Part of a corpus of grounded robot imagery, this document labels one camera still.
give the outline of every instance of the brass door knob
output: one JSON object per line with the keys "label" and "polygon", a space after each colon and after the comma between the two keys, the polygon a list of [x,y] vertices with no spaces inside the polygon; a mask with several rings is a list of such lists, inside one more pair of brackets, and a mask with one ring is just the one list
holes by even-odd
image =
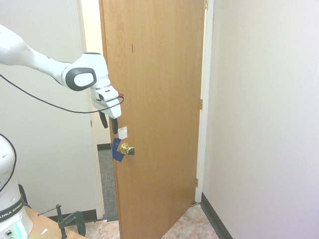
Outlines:
{"label": "brass door knob", "polygon": [[128,143],[123,143],[120,148],[120,152],[122,154],[127,154],[127,155],[135,155],[135,148],[130,147]]}

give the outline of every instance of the gray carpet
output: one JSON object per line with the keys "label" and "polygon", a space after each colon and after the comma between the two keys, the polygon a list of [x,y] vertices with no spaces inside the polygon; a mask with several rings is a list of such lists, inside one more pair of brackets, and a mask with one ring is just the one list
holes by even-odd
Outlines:
{"label": "gray carpet", "polygon": [[98,151],[98,154],[105,208],[105,215],[103,219],[107,219],[108,221],[115,221],[118,219],[118,208],[116,205],[112,151],[110,149],[100,150]]}

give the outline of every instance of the white label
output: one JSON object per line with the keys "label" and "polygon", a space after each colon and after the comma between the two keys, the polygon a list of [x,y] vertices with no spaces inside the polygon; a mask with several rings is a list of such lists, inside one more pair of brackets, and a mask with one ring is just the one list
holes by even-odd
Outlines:
{"label": "white label", "polygon": [[119,138],[120,139],[125,139],[128,137],[128,128],[127,126],[123,128],[119,128]]}

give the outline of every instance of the white wall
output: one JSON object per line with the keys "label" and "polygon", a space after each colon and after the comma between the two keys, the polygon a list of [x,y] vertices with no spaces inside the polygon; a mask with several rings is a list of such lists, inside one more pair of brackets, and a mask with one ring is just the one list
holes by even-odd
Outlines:
{"label": "white wall", "polygon": [[[99,0],[81,0],[81,3],[86,40],[86,51],[98,52],[103,54]],[[111,143],[110,127],[104,129],[99,114],[93,114],[92,116],[96,143]]]}
{"label": "white wall", "polygon": [[[78,7],[77,0],[1,0],[0,24],[36,51],[74,62],[83,50]],[[0,73],[53,104],[78,111],[90,108],[86,91],[73,92],[32,69],[0,65]],[[16,147],[16,175],[29,204],[37,211],[61,204],[63,213],[97,209],[101,215],[90,116],[45,105],[2,79],[0,102],[0,131]]]}
{"label": "white wall", "polygon": [[234,239],[319,238],[318,12],[215,0],[203,192]]}

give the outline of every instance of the franka emika robot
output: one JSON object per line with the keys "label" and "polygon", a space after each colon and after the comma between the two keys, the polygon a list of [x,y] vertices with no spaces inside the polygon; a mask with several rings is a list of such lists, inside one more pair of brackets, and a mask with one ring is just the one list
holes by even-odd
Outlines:
{"label": "franka emika robot", "polygon": [[[90,88],[93,106],[99,110],[103,124],[106,123],[105,115],[114,120],[121,116],[122,101],[119,98],[123,99],[123,95],[111,86],[105,59],[99,53],[84,53],[73,64],[55,61],[34,51],[21,37],[0,25],[0,64],[33,68],[74,91]],[[14,174],[15,164],[15,149],[1,134],[0,239],[26,239],[33,227],[23,207]]]}

